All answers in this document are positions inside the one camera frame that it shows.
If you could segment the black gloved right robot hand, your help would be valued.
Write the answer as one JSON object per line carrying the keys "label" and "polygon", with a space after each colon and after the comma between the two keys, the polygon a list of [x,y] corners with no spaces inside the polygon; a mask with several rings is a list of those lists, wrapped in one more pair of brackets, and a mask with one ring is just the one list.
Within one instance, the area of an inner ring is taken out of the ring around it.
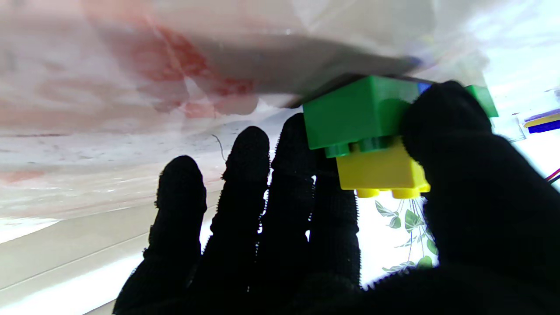
{"label": "black gloved right robot hand", "polygon": [[436,267],[360,287],[358,210],[334,163],[309,150],[303,115],[236,138],[204,250],[207,210],[190,156],[162,171],[143,261],[115,315],[557,315],[560,196],[454,80],[406,111],[406,151],[431,190]]}

